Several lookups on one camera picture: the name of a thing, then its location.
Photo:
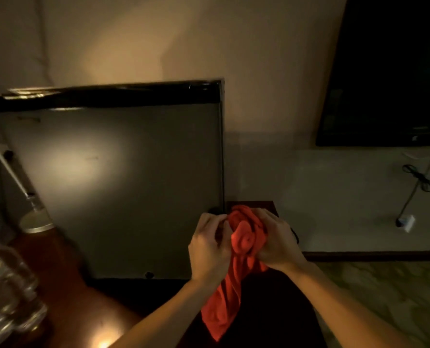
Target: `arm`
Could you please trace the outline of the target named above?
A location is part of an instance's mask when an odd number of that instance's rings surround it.
[[[258,258],[284,272],[310,300],[343,348],[411,348],[409,340],[348,296],[313,263],[296,243],[287,222],[264,209],[255,209],[268,231]]]
[[[223,239],[218,246],[215,232],[219,225],[223,227]],[[231,234],[226,215],[202,214],[189,245],[191,280],[166,304],[116,341],[112,348],[175,347],[228,272]]]

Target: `twisted red cloth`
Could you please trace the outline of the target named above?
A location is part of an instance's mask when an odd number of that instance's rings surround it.
[[[228,216],[228,222],[233,229],[233,252],[228,274],[201,310],[202,320],[217,342],[239,311],[242,279],[250,272],[268,269],[255,257],[266,241],[265,228],[258,217],[249,207],[236,205]]]

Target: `wooden table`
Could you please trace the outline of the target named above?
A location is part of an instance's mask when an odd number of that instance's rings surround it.
[[[233,204],[264,207],[277,214],[272,201],[231,202],[229,210]],[[55,229],[22,234],[11,245],[38,276],[39,297],[49,311],[37,329],[29,334],[13,334],[2,347],[106,348],[184,284],[181,280],[142,279],[95,282],[96,288],[127,303],[135,309],[132,311],[86,285],[79,271],[80,259]],[[270,269],[249,275],[242,291],[241,310],[218,345],[199,315],[178,346],[326,346],[311,304],[282,273]]]

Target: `gray panel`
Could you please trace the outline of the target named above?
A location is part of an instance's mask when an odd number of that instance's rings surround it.
[[[218,104],[1,113],[0,127],[95,277],[189,278],[197,219],[223,205]]]

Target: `dark baseboard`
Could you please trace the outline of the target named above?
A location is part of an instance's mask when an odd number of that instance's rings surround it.
[[[430,251],[304,251],[313,262],[339,261],[430,261]]]

